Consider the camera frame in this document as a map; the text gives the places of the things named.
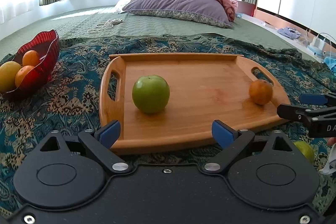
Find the green apple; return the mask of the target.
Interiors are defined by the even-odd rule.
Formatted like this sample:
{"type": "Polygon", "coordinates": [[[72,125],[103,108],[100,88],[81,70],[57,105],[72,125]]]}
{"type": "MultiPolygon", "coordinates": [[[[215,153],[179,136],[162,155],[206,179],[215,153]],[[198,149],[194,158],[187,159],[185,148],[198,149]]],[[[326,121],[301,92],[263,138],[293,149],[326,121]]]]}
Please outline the green apple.
{"type": "Polygon", "coordinates": [[[132,88],[133,103],[145,114],[163,111],[169,98],[170,87],[166,80],[158,75],[141,76],[132,88]]]}
{"type": "Polygon", "coordinates": [[[298,140],[294,141],[293,144],[301,151],[311,164],[314,163],[314,150],[308,143],[303,140],[298,140]]]}

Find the large orange fruit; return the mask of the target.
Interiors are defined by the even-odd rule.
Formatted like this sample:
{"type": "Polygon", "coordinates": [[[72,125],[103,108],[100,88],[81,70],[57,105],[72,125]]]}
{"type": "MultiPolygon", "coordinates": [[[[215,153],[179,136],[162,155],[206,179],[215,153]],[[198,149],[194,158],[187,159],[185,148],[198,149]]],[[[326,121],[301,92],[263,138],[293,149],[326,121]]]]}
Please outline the large orange fruit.
{"type": "Polygon", "coordinates": [[[249,86],[249,96],[254,103],[265,105],[273,97],[273,86],[266,80],[256,80],[249,86]]]}

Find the wooden serving tray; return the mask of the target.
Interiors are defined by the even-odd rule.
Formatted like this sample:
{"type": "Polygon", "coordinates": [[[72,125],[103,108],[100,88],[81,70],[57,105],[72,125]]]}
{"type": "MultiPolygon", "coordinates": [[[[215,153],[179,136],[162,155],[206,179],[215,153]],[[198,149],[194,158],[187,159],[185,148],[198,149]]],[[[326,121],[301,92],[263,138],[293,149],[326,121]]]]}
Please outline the wooden serving tray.
{"type": "Polygon", "coordinates": [[[289,98],[263,66],[242,55],[215,53],[134,53],[110,56],[101,79],[99,116],[102,126],[112,120],[121,133],[111,150],[117,154],[173,151],[213,144],[211,125],[218,119],[239,130],[255,132],[284,123],[277,115],[289,98]],[[170,87],[165,110],[147,115],[136,108],[132,88],[141,77],[158,75],[170,87]],[[266,80],[273,97],[254,103],[249,86],[266,80]]]}

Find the blue clothes pile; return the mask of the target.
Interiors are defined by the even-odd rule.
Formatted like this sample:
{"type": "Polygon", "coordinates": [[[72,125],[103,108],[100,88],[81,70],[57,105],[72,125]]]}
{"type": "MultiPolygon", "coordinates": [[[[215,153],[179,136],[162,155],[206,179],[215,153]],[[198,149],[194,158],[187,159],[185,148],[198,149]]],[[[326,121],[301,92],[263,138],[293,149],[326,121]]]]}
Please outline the blue clothes pile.
{"type": "Polygon", "coordinates": [[[292,40],[299,39],[302,36],[300,32],[291,27],[280,28],[277,30],[277,33],[292,40]]]}

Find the orange in bowl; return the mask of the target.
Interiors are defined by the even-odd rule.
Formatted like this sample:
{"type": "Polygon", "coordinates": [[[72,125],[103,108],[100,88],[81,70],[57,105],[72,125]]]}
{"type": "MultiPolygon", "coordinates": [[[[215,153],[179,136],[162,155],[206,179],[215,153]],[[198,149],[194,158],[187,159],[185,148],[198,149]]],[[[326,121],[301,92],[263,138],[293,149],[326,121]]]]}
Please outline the orange in bowl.
{"type": "Polygon", "coordinates": [[[35,50],[27,51],[22,57],[22,65],[37,66],[40,63],[40,55],[35,50]]]}
{"type": "Polygon", "coordinates": [[[15,76],[15,86],[18,88],[20,84],[22,83],[23,79],[26,77],[26,75],[34,69],[34,66],[32,65],[26,65],[22,67],[15,76]]]}

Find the red glass fruit bowl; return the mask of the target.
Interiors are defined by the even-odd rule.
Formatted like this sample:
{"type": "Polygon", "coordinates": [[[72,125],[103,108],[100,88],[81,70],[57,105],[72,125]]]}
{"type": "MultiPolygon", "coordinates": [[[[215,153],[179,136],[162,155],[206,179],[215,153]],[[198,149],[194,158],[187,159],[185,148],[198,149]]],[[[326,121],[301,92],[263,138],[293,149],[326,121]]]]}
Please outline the red glass fruit bowl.
{"type": "Polygon", "coordinates": [[[15,55],[9,56],[9,61],[23,65],[23,59],[29,51],[38,54],[38,63],[23,77],[19,86],[1,93],[3,98],[18,100],[27,97],[51,79],[60,52],[59,35],[56,30],[39,32],[30,42],[23,44],[15,55]]]}

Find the yellow lemon in bowl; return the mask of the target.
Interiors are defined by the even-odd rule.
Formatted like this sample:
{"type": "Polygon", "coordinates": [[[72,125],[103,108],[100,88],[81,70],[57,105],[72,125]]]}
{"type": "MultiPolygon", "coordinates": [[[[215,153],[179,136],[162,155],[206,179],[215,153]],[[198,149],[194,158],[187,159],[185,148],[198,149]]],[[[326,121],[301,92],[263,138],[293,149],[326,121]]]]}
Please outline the yellow lemon in bowl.
{"type": "Polygon", "coordinates": [[[8,61],[0,67],[0,92],[7,93],[15,89],[15,76],[21,65],[15,61],[8,61]]]}

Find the green quilted bedspread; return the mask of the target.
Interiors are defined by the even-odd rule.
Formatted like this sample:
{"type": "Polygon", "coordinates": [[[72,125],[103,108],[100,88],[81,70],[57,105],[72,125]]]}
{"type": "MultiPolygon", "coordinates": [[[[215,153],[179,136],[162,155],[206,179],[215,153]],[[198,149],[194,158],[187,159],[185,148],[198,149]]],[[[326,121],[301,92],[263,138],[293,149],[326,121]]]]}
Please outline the green quilted bedspread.
{"type": "Polygon", "coordinates": [[[265,48],[295,48],[302,53],[304,59],[313,59],[312,54],[300,43],[286,40],[276,30],[248,15],[235,19],[231,29],[224,29],[170,18],[118,14],[113,7],[77,10],[32,23],[1,40],[1,57],[15,53],[36,34],[49,30],[56,30],[61,39],[215,33],[265,48]]]}

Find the purple pillow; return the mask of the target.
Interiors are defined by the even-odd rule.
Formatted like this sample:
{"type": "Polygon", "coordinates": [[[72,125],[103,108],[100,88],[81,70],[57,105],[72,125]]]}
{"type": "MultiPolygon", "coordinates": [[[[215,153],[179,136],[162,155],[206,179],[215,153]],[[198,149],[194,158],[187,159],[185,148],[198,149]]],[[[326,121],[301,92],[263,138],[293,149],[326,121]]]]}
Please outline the purple pillow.
{"type": "Polygon", "coordinates": [[[216,0],[131,0],[122,10],[134,15],[158,16],[231,28],[223,6],[216,0]]]}

